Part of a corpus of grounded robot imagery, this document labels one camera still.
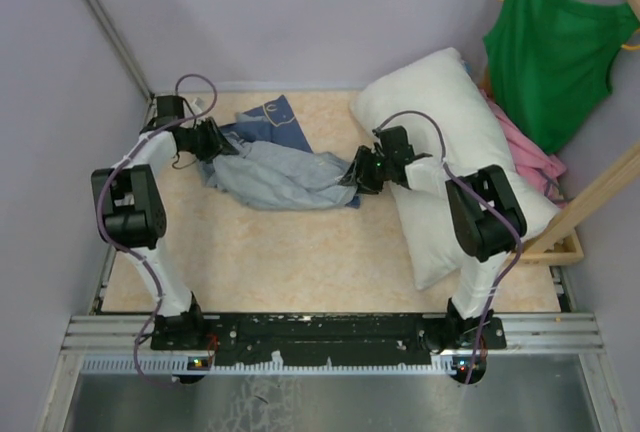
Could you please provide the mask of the white pillow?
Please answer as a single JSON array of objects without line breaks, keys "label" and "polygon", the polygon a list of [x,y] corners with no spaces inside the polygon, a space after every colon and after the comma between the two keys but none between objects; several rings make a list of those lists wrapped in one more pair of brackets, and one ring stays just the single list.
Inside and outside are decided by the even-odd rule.
[{"label": "white pillow", "polygon": [[[385,119],[406,129],[416,153],[446,159],[468,175],[489,165],[504,171],[524,213],[526,239],[540,235],[558,207],[520,176],[498,118],[453,47],[433,52],[368,85],[352,102],[358,123],[372,131]],[[413,266],[424,290],[459,269],[465,254],[454,235],[445,197],[392,185]]]}]

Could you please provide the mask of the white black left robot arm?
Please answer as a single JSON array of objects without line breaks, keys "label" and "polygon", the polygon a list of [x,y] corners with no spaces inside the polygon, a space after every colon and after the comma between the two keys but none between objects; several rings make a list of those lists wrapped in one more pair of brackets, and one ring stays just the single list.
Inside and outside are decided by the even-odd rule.
[{"label": "white black left robot arm", "polygon": [[156,116],[119,162],[91,174],[99,235],[133,265],[155,301],[155,315],[178,318],[172,335],[184,347],[201,346],[208,325],[187,314],[195,303],[174,271],[164,241],[168,219],[156,175],[180,153],[201,162],[239,153],[211,118],[199,121],[186,99],[155,99]]}]

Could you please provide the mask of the grey-blue pillowcase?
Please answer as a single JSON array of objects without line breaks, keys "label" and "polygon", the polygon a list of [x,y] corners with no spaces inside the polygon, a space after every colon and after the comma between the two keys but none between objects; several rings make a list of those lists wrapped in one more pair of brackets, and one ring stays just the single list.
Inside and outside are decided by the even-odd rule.
[{"label": "grey-blue pillowcase", "polygon": [[238,153],[198,163],[206,186],[257,210],[360,207],[356,188],[340,184],[350,164],[312,151],[284,95],[237,113],[221,131]]}]

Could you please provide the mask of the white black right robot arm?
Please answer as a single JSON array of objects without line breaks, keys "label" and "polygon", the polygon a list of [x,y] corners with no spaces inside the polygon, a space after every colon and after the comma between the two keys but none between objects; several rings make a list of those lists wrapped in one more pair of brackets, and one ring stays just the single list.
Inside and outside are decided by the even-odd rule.
[{"label": "white black right robot arm", "polygon": [[439,156],[417,153],[402,126],[373,131],[370,148],[357,149],[339,184],[360,194],[375,195],[392,182],[407,190],[443,198],[453,235],[463,252],[460,285],[451,298],[453,313],[446,324],[448,339],[470,347],[482,335],[477,317],[488,313],[500,275],[497,260],[521,252],[527,232],[524,213],[505,170],[491,164],[477,170],[454,166]]}]

